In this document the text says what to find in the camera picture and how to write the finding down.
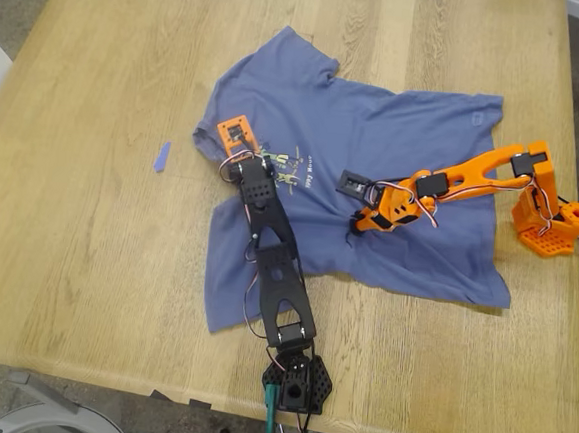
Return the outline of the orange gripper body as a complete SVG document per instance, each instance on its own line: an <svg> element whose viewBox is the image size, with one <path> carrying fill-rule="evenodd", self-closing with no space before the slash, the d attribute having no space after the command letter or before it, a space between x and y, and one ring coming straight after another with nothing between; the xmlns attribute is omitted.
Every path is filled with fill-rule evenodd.
<svg viewBox="0 0 579 433"><path fill-rule="evenodd" d="M367 230L393 231L422 215L422 208L408 190L375 185L370 195L373 205L366 219Z"/></svg>

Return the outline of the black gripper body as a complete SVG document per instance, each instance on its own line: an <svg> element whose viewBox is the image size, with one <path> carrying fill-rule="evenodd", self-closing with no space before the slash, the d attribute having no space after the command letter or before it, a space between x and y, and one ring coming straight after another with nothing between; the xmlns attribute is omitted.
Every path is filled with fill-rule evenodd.
<svg viewBox="0 0 579 433"><path fill-rule="evenodd" d="M243 164L246 162L246 159L227 158L221 163L220 178L227 183L241 183L244 177Z"/></svg>

